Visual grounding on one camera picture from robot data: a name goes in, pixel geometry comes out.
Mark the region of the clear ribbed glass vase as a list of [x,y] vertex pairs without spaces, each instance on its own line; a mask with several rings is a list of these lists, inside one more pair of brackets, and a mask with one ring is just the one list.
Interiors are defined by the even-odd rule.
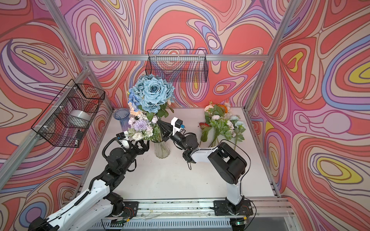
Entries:
[[171,151],[162,137],[154,138],[153,142],[155,144],[155,155],[157,158],[165,159],[170,155]]

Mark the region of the white purple mixed bouquet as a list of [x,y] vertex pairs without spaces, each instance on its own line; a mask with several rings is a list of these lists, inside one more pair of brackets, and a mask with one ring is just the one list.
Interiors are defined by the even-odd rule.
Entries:
[[129,128],[127,130],[128,137],[131,140],[147,140],[152,142],[161,141],[161,131],[156,122],[152,122],[146,114],[139,114],[135,117],[130,117]]

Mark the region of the teal rose flower stem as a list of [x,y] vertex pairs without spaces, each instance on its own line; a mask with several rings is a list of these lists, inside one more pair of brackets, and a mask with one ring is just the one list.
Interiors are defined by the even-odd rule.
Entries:
[[134,92],[140,97],[140,110],[152,122],[168,117],[173,110],[171,103],[175,87],[166,80],[154,75],[143,75],[133,85]]

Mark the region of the peach rose flower stem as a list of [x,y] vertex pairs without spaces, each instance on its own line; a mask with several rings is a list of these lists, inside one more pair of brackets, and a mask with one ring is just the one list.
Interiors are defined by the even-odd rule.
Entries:
[[129,102],[128,103],[128,106],[129,106],[129,109],[130,109],[130,114],[133,115],[133,116],[140,116],[143,112],[138,108],[138,106],[136,106],[135,104],[133,104],[132,102]]

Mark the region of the blue purple glass vase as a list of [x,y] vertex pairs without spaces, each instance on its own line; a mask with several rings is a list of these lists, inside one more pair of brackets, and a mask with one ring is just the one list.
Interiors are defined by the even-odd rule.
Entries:
[[119,121],[122,131],[127,131],[130,127],[129,119],[130,119],[130,110],[127,108],[121,108],[116,110],[113,113],[113,117]]

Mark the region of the blue hydrangea flower stem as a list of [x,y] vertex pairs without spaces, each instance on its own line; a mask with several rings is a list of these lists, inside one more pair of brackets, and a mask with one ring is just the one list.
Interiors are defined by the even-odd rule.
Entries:
[[128,90],[128,104],[135,112],[140,111],[140,97],[136,95],[133,88]]

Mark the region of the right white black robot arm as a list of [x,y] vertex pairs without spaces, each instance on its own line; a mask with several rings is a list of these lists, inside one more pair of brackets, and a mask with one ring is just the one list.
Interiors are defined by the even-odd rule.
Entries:
[[183,158],[189,164],[210,163],[226,182],[226,206],[229,210],[242,207],[244,197],[241,193],[241,179],[246,173],[247,162],[225,142],[209,148],[200,148],[196,134],[183,133],[183,121],[173,118],[170,123],[158,120],[164,141],[172,140],[176,147],[183,150]]

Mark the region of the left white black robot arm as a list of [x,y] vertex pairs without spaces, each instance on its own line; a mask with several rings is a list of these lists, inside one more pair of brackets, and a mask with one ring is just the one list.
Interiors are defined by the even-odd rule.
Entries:
[[97,220],[107,216],[130,220],[136,212],[125,205],[114,190],[124,180],[136,157],[149,150],[148,141],[111,139],[103,148],[107,165],[103,172],[92,178],[88,188],[66,206],[46,218],[37,217],[28,227],[30,231],[86,231]]

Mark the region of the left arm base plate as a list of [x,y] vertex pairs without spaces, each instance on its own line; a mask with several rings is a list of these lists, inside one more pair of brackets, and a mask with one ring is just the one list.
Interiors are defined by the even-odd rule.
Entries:
[[123,218],[133,218],[137,216],[138,212],[138,201],[123,201],[117,202],[113,205],[113,210],[110,217],[123,217]]

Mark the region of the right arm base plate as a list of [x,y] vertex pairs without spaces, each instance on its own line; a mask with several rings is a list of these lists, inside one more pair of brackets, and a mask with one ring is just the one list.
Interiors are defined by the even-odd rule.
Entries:
[[228,200],[215,200],[214,206],[211,209],[216,216],[246,216],[254,214],[251,201],[241,200],[237,205],[232,204]]

